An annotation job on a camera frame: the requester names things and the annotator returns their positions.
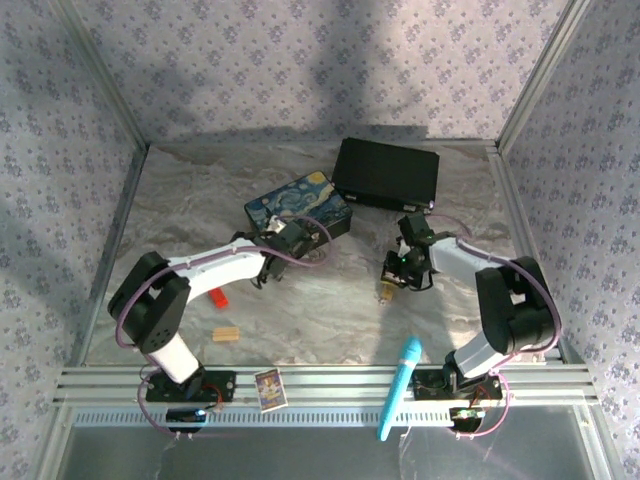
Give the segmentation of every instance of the black case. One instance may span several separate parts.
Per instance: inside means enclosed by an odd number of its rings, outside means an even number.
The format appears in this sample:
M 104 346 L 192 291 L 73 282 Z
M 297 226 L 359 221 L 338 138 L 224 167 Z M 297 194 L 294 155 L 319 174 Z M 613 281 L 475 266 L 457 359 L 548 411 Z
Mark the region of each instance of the black case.
M 346 138 L 331 181 L 347 201 L 405 212 L 433 208 L 440 156 Z

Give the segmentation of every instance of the starry night box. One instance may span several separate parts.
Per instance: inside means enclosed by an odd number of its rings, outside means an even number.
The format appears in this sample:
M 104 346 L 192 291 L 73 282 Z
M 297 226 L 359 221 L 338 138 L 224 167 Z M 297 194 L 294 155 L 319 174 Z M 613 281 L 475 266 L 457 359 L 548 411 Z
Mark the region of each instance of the starry night box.
M 271 215 L 312 217 L 329 230 L 331 238 L 337 238 L 351 228 L 351 208 L 320 171 L 251 200 L 244 210 L 257 231 L 267 228 Z M 313 248 L 325 243 L 324 235 L 319 235 Z

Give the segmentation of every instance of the metal bracket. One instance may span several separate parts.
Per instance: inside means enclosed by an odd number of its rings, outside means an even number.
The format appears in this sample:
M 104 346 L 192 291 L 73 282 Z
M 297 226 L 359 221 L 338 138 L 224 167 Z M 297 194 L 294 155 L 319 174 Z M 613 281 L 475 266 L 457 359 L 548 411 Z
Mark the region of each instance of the metal bracket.
M 236 388 L 236 372 L 230 370 L 206 371 L 202 389 L 188 401 L 192 403 L 230 403 Z M 149 379 L 146 400 L 149 403 L 184 403 L 185 392 L 164 373 L 156 373 Z
M 469 388 L 452 392 L 445 388 L 446 382 L 442 371 L 414 370 L 411 375 L 411 387 L 416 401 L 468 400 L 471 402 L 479 389 L 484 389 L 486 394 L 484 398 L 478 398 L 478 400 L 502 400 L 500 380 L 495 376 L 487 376 Z

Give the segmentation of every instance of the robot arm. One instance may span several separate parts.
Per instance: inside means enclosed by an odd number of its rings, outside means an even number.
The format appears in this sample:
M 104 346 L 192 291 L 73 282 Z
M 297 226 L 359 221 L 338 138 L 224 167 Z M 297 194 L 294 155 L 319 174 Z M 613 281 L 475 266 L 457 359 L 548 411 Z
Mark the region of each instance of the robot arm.
M 108 305 L 110 315 L 116 321 L 122 320 L 126 304 L 137 295 L 122 321 L 122 329 L 142 354 L 183 387 L 186 398 L 199 390 L 204 371 L 178 333 L 187 304 L 237 280 L 258 278 L 264 282 L 268 276 L 280 278 L 287 261 L 264 254 L 264 248 L 299 258 L 314 243 L 309 232 L 295 222 L 286 226 L 275 222 L 273 229 L 262 235 L 240 233 L 236 237 L 224 247 L 189 257 L 165 259 L 156 252 L 143 255 Z M 140 292 L 145 282 L 163 270 L 167 273 Z
M 387 253 L 383 282 L 425 290 L 433 284 L 432 275 L 442 273 L 478 292 L 483 331 L 447 356 L 443 374 L 449 391 L 463 389 L 507 356 L 552 338 L 555 326 L 549 306 L 533 285 L 508 266 L 515 263 L 548 291 L 534 259 L 482 258 L 470 253 L 470 248 L 461 248 L 452 234 L 435 234 L 421 213 L 405 216 L 398 225 L 399 249 Z M 524 295 L 524 300 L 514 304 L 512 294 Z

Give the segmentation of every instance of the small wooden block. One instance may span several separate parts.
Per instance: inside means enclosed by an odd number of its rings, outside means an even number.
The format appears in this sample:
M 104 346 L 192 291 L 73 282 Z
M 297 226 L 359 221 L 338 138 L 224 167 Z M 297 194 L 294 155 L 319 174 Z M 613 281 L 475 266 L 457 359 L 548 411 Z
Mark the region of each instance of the small wooden block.
M 393 299 L 393 293 L 395 290 L 395 286 L 390 283 L 382 283 L 382 288 L 380 290 L 380 303 L 387 304 Z
M 238 327 L 220 327 L 213 329 L 212 339 L 214 342 L 235 342 L 240 340 L 240 329 Z

